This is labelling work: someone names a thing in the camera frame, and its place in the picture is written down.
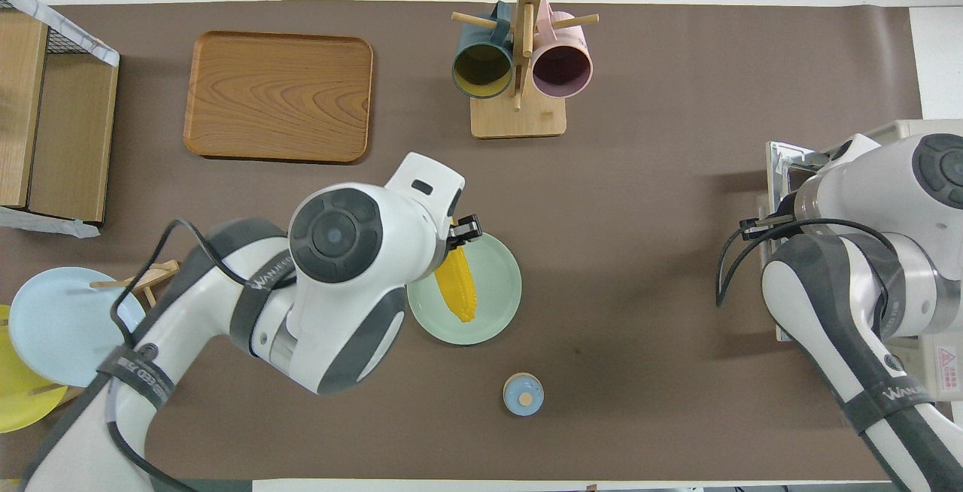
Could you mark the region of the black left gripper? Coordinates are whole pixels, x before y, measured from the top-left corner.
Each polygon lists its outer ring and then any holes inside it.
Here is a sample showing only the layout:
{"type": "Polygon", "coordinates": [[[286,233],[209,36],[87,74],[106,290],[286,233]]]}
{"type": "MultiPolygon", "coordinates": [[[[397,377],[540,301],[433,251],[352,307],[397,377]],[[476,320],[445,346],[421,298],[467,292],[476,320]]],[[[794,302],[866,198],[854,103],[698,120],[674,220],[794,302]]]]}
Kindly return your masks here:
{"type": "Polygon", "coordinates": [[[468,217],[458,219],[457,223],[453,222],[448,228],[448,249],[460,248],[465,243],[481,238],[482,235],[484,235],[484,231],[482,231],[478,215],[469,214],[468,217]]]}

